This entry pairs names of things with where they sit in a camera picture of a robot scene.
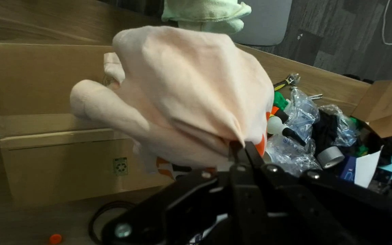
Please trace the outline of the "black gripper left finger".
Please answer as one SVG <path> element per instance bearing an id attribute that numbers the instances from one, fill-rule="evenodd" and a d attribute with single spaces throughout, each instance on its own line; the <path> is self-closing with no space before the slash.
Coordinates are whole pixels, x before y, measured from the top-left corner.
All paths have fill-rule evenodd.
<path id="1" fill-rule="evenodd" d="M 236 167 L 237 170 L 241 170 L 241 169 L 242 169 L 242 166 L 241 166 L 241 157 L 240 157 L 241 150 L 242 150 L 242 146 L 241 146 L 240 142 L 231 142 L 231 143 L 230 143 L 230 157 L 231 157 L 231 159 L 233 159 L 233 162 L 234 162 L 234 167 Z"/>

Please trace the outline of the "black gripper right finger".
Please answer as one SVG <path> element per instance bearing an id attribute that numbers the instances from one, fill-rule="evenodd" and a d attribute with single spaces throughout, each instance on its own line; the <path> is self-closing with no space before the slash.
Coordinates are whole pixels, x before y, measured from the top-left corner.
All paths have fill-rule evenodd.
<path id="1" fill-rule="evenodd" d="M 249 170 L 256 171 L 264 165 L 264 158 L 259 154 L 253 143 L 245 143 L 245 165 Z"/>

